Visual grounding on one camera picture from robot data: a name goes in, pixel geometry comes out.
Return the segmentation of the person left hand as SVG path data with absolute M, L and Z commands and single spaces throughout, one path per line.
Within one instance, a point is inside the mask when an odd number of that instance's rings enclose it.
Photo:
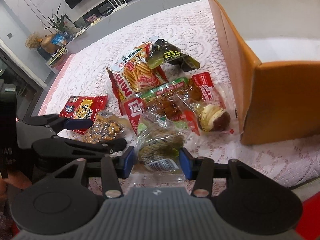
M 7 199 L 8 185 L 25 190 L 32 185 L 32 182 L 20 171 L 8 171 L 8 178 L 1 177 L 1 204 L 3 204 Z

